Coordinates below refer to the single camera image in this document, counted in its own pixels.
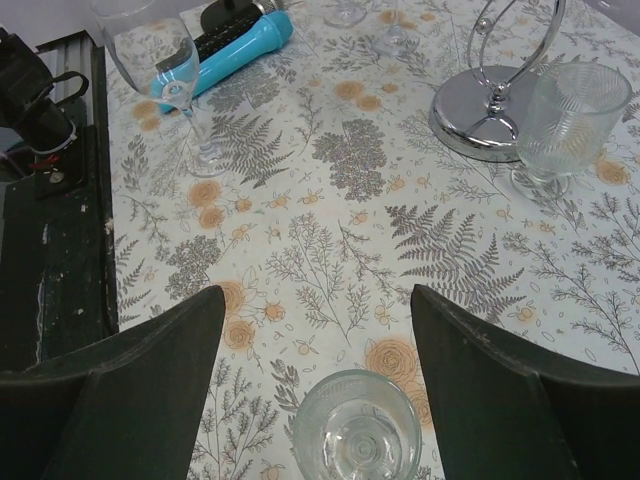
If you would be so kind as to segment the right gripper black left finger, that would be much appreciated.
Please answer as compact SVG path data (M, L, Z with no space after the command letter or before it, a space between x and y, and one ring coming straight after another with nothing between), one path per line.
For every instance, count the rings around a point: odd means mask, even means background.
M133 328L1 374L4 479L184 479L225 317L210 286Z

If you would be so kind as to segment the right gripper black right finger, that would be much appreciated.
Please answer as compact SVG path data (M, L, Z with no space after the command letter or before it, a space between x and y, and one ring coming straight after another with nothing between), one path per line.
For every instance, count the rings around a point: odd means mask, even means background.
M424 285L411 315L446 478L638 478L638 377L540 347Z

